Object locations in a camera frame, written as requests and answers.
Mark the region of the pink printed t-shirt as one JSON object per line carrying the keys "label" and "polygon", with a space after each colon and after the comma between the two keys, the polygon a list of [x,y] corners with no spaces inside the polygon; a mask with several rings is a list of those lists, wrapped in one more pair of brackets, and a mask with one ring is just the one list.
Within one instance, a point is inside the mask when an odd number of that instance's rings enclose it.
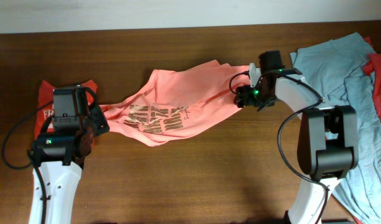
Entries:
{"label": "pink printed t-shirt", "polygon": [[136,94],[101,109],[112,132],[150,147],[190,138],[240,110],[232,91],[249,84],[248,69],[213,60],[182,72],[154,70]]}

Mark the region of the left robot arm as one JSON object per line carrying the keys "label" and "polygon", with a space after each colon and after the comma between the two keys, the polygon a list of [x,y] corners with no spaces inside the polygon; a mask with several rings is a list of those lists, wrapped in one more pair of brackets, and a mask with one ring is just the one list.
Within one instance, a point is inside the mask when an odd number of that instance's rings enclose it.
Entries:
{"label": "left robot arm", "polygon": [[100,106],[86,116],[77,116],[80,125],[48,132],[48,126],[66,116],[48,117],[32,149],[27,152],[33,168],[34,189],[29,223],[70,223],[76,189],[85,157],[91,153],[94,138],[109,131]]}

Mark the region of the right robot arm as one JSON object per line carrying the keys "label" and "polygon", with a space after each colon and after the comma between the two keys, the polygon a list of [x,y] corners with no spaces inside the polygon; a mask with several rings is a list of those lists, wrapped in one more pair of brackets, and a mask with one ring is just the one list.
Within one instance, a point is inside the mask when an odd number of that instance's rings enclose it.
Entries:
{"label": "right robot arm", "polygon": [[[325,102],[298,69],[283,65],[277,50],[260,54],[259,65],[251,63],[244,74],[250,83],[233,90],[237,107],[262,110],[280,100],[293,110],[278,129],[277,146],[283,162],[301,182],[283,222],[322,223],[332,192],[359,162],[355,109]],[[288,162],[282,147],[283,129],[295,117],[301,120],[297,146],[300,171]]]}

